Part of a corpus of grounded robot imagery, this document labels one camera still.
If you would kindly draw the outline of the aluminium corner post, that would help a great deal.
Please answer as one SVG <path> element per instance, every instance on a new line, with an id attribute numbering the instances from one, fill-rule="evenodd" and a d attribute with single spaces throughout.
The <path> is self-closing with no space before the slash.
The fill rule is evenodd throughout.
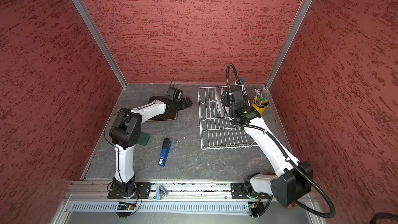
<path id="1" fill-rule="evenodd" d="M 103 56 L 105 57 L 108 65 L 110 66 L 111 70 L 113 71 L 114 75 L 116 76 L 117 80 L 119 81 L 122 89 L 125 89 L 128 85 L 127 80 L 122 74 L 117 62 L 115 61 L 110 49 L 108 48 L 105 40 L 103 39 L 99 29 L 94 23 L 87 7 L 85 6 L 83 0 L 72 0 L 74 6 L 78 10 L 81 18 L 83 19 L 84 23 L 86 24 L 89 32 L 91 33 L 92 37 L 94 38 L 96 44 L 98 45 L 99 49 L 101 50 Z"/>
<path id="2" fill-rule="evenodd" d="M 300 29 L 300 26 L 310 8 L 310 6 L 311 6 L 312 1 L 313 0 L 302 0 L 301 1 L 301 4 L 297 10 L 295 17 L 294 17 L 292 25 L 287 34 L 287 37 L 281 47 L 279 55 L 277 56 L 275 64 L 274 64 L 273 68 L 271 69 L 271 72 L 270 72 L 270 74 L 267 78 L 267 81 L 265 83 L 265 88 L 267 90 L 271 89 L 271 85 L 276 78 L 276 75 L 277 75 L 277 73 L 278 73 L 278 71 L 279 71 L 288 51 L 289 51 L 290 46 L 293 43 L 293 40 L 294 40 L 298 30 Z"/>

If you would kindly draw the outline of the aluminium right corner post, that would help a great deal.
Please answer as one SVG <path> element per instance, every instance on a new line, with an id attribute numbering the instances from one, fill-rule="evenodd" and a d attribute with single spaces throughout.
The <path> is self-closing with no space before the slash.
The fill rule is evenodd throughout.
<path id="1" fill-rule="evenodd" d="M 289 51 L 290 46 L 293 43 L 293 40 L 294 40 L 298 30 L 300 29 L 300 26 L 310 8 L 310 6 L 311 6 L 312 1 L 313 0 L 302 0 L 301 1 L 301 4 L 297 10 L 295 17 L 294 17 L 292 25 L 287 34 L 287 37 L 281 47 L 279 55 L 277 56 L 275 64 L 274 64 L 273 68 L 271 69 L 271 72 L 270 72 L 270 74 L 267 78 L 267 81 L 265 83 L 265 88 L 267 90 L 271 89 L 271 85 L 276 78 L 276 75 L 277 75 L 277 73 L 278 73 L 278 71 L 279 71 L 288 51 Z"/>

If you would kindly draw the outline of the yellow pen cup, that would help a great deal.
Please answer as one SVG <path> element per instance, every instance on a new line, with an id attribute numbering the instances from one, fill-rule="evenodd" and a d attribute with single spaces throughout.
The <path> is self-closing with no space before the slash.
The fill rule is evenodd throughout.
<path id="1" fill-rule="evenodd" d="M 264 112 L 265 112 L 267 106 L 269 105 L 269 102 L 268 102 L 267 98 L 266 98 L 266 97 L 263 97 L 263 98 L 261 99 L 261 102 L 260 102 L 259 105 L 257 105 L 256 103 L 257 103 L 257 97 L 254 98 L 254 100 L 253 100 L 253 102 L 252 102 L 251 105 L 252 105 L 252 107 L 254 107 L 254 108 L 256 109 L 256 111 L 257 111 L 261 116 L 263 116 L 263 114 L 264 114 Z"/>

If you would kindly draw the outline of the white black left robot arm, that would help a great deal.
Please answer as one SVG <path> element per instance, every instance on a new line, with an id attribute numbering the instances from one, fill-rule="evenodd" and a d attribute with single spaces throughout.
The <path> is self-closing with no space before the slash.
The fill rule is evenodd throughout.
<path id="1" fill-rule="evenodd" d="M 110 185 L 108 197 L 130 199 L 138 196 L 135 184 L 133 157 L 135 145 L 142 137 L 142 124 L 162 114 L 177 113 L 190 108 L 193 102 L 189 97 L 168 100 L 162 98 L 138 108 L 122 108 L 110 128 L 108 142 L 115 149 L 116 169 Z"/>

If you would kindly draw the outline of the blue white clip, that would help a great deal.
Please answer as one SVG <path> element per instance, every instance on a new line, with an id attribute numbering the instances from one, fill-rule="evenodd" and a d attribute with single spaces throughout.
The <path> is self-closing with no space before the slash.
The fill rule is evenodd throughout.
<path id="1" fill-rule="evenodd" d="M 164 197 L 166 197 L 169 193 L 163 185 L 158 185 L 156 188 L 155 194 L 156 194 L 156 196 L 155 196 L 156 200 L 160 201 Z"/>

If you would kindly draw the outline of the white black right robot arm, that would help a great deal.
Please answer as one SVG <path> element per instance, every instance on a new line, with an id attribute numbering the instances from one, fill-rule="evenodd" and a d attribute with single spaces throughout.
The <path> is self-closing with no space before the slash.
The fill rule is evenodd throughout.
<path id="1" fill-rule="evenodd" d="M 248 96 L 238 85 L 231 86 L 232 92 L 225 87 L 216 94 L 219 112 L 228 116 L 232 125 L 239 126 L 260 147 L 274 169 L 275 176 L 258 174 L 249 179 L 248 190 L 255 193 L 273 195 L 283 206 L 287 207 L 302 196 L 308 194 L 311 183 L 302 176 L 298 167 L 310 179 L 313 168 L 308 162 L 301 163 L 273 135 L 261 114 L 248 105 Z"/>

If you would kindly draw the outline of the blue black stapler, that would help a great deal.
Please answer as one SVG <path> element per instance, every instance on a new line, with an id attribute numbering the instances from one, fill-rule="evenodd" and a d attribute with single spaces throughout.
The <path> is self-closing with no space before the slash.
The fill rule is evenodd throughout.
<path id="1" fill-rule="evenodd" d="M 158 166 L 165 167 L 167 158 L 171 149 L 172 141 L 169 138 L 165 138 L 162 144 L 162 149 L 158 161 Z"/>

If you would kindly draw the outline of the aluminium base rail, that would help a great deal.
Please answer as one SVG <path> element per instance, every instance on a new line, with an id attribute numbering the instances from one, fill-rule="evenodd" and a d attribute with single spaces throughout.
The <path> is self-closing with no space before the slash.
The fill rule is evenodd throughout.
<path id="1" fill-rule="evenodd" d="M 248 214 L 248 205 L 258 199 L 237 193 L 231 184 L 230 181 L 142 180 L 137 186 L 138 197 L 110 199 L 110 180 L 77 180 L 70 183 L 61 212 Z M 160 201 L 155 198 L 158 185 L 163 185 L 169 193 Z"/>

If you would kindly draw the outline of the pens in cup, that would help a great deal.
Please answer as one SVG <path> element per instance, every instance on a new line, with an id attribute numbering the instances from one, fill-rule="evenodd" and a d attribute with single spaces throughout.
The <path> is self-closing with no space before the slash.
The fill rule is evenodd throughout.
<path id="1" fill-rule="evenodd" d="M 262 89 L 256 89 L 255 90 L 256 96 L 254 99 L 254 104 L 257 107 L 266 107 L 269 105 L 269 102 L 265 96 L 263 96 L 263 90 Z"/>

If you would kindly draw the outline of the green sponge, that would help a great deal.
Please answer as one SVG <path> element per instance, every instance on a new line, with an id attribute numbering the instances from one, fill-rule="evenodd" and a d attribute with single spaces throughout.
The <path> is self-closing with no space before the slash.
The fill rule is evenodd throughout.
<path id="1" fill-rule="evenodd" d="M 146 146 L 148 144 L 149 140 L 150 140 L 150 134 L 141 132 L 140 137 L 136 144 L 141 145 L 141 146 Z"/>

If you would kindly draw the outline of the aluminium left corner post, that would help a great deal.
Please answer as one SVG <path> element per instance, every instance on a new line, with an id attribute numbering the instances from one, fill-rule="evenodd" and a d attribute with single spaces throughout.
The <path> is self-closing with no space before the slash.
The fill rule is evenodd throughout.
<path id="1" fill-rule="evenodd" d="M 101 50 L 103 56 L 105 57 L 108 65 L 110 66 L 111 70 L 113 71 L 114 75 L 116 76 L 117 80 L 119 81 L 122 89 L 125 89 L 128 85 L 127 80 L 122 74 L 117 62 L 115 61 L 110 49 L 108 48 L 105 40 L 103 39 L 99 29 L 94 23 L 87 7 L 85 6 L 83 0 L 72 0 L 74 6 L 78 10 L 81 18 L 83 19 L 84 23 L 86 24 L 89 32 L 91 33 L 92 37 L 94 38 L 96 44 L 98 45 L 99 49 Z"/>

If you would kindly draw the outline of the dark square plate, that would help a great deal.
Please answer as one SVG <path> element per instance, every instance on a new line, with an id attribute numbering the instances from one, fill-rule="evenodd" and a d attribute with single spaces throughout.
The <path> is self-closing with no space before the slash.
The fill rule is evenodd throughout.
<path id="1" fill-rule="evenodd" d="M 171 121 L 177 119 L 175 104 L 164 100 L 161 96 L 152 96 L 148 100 L 149 106 L 145 108 L 143 119 L 145 121 Z"/>

